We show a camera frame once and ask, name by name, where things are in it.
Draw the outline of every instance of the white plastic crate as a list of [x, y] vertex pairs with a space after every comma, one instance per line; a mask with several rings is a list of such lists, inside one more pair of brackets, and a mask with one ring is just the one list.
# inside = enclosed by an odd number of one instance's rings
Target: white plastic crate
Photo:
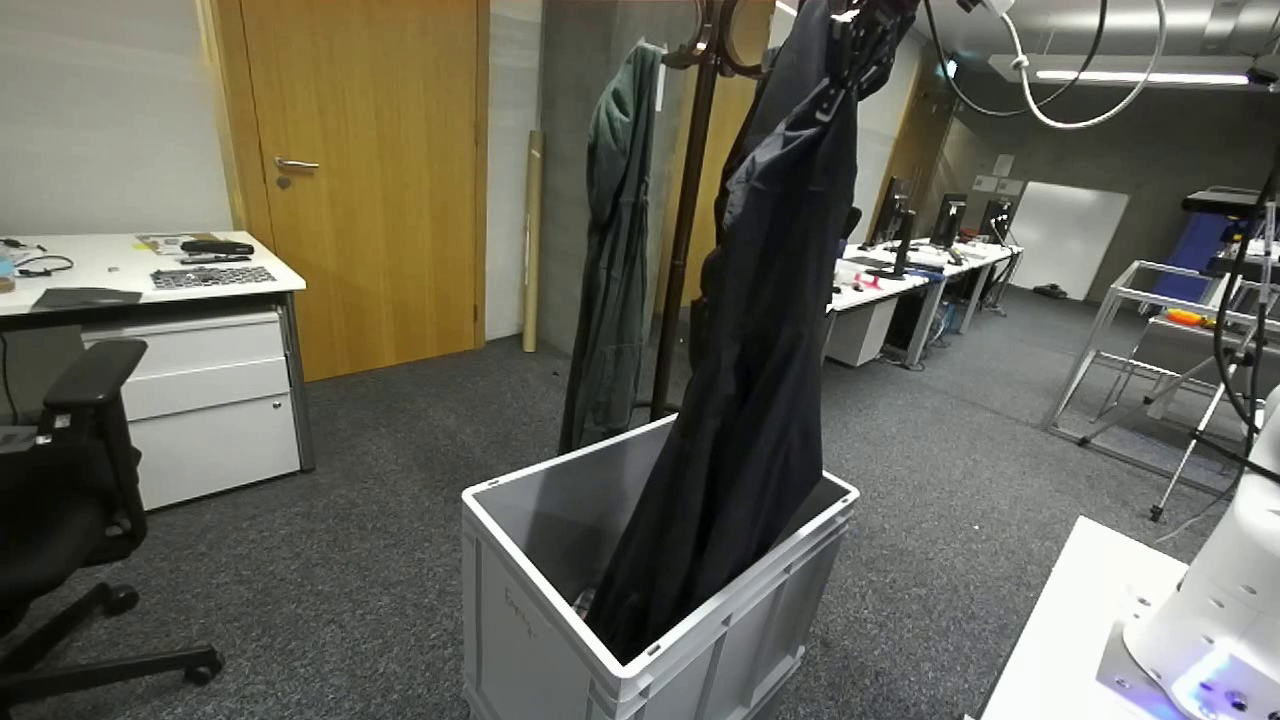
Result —
[[799, 670], [858, 489], [837, 477], [791, 532], [636, 660], [578, 615], [671, 422], [466, 492], [466, 687], [481, 720], [757, 715]]

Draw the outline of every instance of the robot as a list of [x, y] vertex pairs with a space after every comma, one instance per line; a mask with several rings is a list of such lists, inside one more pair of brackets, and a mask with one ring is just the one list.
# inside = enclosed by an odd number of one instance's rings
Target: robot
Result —
[[[1247, 456], [1280, 467], [1280, 395]], [[1280, 720], [1280, 485], [1244, 471], [1176, 591], [1126, 624], [1126, 647], [1189, 715]]]

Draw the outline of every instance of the wooden door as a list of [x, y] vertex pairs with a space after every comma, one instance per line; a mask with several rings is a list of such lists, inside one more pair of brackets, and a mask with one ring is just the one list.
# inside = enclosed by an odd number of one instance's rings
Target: wooden door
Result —
[[208, 0], [236, 207], [308, 380], [481, 345], [486, 0]]

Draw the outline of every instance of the computer monitor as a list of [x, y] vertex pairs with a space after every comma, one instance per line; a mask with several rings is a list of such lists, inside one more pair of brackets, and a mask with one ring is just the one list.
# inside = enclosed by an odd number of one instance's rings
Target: computer monitor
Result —
[[918, 228], [918, 214], [902, 207], [895, 214], [895, 253], [894, 253], [894, 278], [907, 278], [907, 255], [911, 255], [911, 228]]
[[962, 237], [962, 219], [963, 219], [963, 198], [946, 198], [946, 206], [937, 207], [932, 234], [929, 234], [932, 243], [952, 248]]
[[876, 225], [869, 234], [869, 243], [902, 242], [903, 234], [911, 234], [911, 228], [903, 228], [907, 214], [911, 214], [907, 193], [902, 193], [902, 185], [890, 182], [886, 199], [876, 207]]
[[985, 207], [985, 219], [977, 225], [980, 237], [988, 237], [991, 243], [1004, 243], [1008, 225], [1013, 225], [1013, 199], [1008, 198], [991, 198], [988, 207]]

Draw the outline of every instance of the door handle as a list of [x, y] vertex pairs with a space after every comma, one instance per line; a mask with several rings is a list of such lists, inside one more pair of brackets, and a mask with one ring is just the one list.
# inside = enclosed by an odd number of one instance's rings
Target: door handle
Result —
[[277, 156], [277, 188], [289, 188], [297, 175], [316, 175], [319, 160]]

